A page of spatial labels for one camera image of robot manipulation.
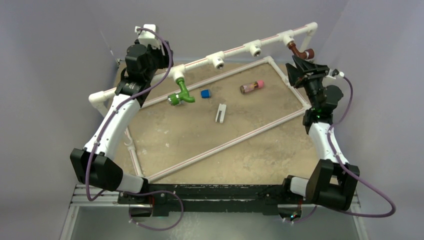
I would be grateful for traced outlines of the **brown faucet with blue cap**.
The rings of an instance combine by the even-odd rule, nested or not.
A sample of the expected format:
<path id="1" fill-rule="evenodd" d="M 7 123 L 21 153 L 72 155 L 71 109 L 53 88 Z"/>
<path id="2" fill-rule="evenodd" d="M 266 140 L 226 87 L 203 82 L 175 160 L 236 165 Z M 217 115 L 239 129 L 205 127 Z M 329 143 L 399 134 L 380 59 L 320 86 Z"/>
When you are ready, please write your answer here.
<path id="1" fill-rule="evenodd" d="M 294 41 L 291 41 L 287 44 L 287 48 L 297 57 L 303 60 L 311 60 L 315 57 L 315 52 L 313 49 L 308 48 L 304 51 L 299 51 Z"/>

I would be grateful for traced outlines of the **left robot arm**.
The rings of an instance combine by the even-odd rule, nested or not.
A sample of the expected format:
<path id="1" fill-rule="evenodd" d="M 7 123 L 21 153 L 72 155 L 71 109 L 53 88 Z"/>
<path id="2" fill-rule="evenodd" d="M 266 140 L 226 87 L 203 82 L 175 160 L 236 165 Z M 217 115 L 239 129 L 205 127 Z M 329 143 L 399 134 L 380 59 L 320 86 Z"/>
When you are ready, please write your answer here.
<path id="1" fill-rule="evenodd" d="M 124 173 L 113 159 L 126 128 L 149 95 L 156 71 L 173 66 L 172 53 L 168 44 L 154 48 L 136 42 L 128 47 L 126 67 L 120 74 L 110 109 L 89 142 L 70 153 L 80 183 L 107 191 L 130 192 L 130 199 L 138 205 L 148 201 L 149 191 L 143 187 L 145 179 Z"/>

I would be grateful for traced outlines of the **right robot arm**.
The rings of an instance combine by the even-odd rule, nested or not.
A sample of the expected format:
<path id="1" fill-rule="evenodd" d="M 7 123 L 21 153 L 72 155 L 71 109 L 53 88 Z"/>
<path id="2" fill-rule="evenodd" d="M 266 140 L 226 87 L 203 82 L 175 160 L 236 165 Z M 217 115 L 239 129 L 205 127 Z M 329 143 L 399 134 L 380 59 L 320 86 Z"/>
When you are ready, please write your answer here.
<path id="1" fill-rule="evenodd" d="M 288 82 L 295 89 L 303 88 L 310 103 L 302 124 L 314 143 L 317 165 L 309 178 L 289 175 L 280 196 L 288 204 L 301 197 L 311 204 L 338 211 L 350 208 L 360 170 L 343 156 L 332 126 L 333 111 L 343 98 L 336 85 L 323 84 L 330 73 L 327 65 L 315 64 L 296 55 L 293 64 L 286 64 Z"/>

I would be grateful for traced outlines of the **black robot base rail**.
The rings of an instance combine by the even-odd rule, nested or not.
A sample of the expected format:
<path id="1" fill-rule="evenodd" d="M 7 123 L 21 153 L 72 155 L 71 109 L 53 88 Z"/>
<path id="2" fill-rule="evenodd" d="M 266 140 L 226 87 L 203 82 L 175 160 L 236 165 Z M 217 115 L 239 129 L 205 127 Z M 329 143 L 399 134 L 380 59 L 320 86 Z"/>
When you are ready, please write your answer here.
<path id="1" fill-rule="evenodd" d="M 303 199 L 284 184 L 150 184 L 142 196 L 121 193 L 118 203 L 145 206 L 155 217 L 171 212 L 260 213 L 299 219 Z"/>

